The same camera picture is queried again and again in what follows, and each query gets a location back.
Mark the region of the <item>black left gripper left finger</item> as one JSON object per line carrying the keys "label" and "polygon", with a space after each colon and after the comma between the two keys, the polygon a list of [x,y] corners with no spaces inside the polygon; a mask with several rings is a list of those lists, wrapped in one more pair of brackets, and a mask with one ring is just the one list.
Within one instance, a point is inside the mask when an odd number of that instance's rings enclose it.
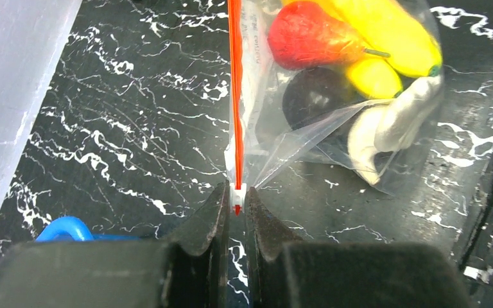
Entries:
{"label": "black left gripper left finger", "polygon": [[0,307],[224,307],[230,184],[169,234],[15,245],[0,260]]}

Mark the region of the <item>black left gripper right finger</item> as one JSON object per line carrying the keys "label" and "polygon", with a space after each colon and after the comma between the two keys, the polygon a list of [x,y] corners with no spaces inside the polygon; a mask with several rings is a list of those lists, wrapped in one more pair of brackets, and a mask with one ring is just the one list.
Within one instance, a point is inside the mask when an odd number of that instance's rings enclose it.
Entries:
{"label": "black left gripper right finger", "polygon": [[306,241],[251,188],[245,196],[252,307],[471,307],[458,270],[424,243]]}

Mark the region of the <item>dark eggplant toy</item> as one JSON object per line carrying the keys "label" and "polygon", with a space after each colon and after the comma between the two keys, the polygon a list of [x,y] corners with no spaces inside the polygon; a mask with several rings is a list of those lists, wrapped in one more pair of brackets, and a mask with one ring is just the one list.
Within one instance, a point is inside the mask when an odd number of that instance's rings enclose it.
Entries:
{"label": "dark eggplant toy", "polygon": [[314,67],[300,71],[288,83],[282,111],[291,129],[298,130],[355,104],[357,98],[356,90],[342,73]]}

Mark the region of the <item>white toy garlic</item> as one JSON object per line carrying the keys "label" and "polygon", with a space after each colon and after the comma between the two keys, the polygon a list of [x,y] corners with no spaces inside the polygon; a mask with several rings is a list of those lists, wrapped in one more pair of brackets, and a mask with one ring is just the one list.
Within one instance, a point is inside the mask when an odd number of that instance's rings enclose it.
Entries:
{"label": "white toy garlic", "polygon": [[424,121],[436,109],[442,74],[417,78],[393,99],[372,99],[355,120],[347,137],[352,168],[371,186],[379,183],[375,156],[409,148]]}

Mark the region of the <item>clear zip bag orange zipper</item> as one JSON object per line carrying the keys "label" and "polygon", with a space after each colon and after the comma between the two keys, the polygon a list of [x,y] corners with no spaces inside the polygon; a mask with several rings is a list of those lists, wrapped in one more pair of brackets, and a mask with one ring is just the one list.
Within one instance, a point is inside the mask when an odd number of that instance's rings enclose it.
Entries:
{"label": "clear zip bag orange zipper", "polygon": [[228,1],[230,209],[296,161],[412,191],[444,87],[426,1]]}

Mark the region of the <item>red toy pepper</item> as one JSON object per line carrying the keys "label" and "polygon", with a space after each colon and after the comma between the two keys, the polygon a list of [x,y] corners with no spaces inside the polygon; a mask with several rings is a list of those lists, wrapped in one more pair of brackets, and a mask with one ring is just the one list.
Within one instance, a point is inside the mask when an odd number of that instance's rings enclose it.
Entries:
{"label": "red toy pepper", "polygon": [[284,4],[270,25],[267,42],[275,62],[289,70],[352,64],[367,55],[391,57],[368,47],[350,24],[316,1]]}

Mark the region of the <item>yellow toy banana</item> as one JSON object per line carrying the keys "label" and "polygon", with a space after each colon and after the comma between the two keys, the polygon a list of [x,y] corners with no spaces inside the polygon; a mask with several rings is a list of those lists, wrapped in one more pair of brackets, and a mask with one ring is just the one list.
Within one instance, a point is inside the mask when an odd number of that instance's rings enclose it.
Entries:
{"label": "yellow toy banana", "polygon": [[352,64],[329,64],[368,99],[398,96],[401,78],[437,76],[442,54],[434,35],[398,1],[316,1],[333,17],[350,24],[368,47],[391,54],[367,55]]}

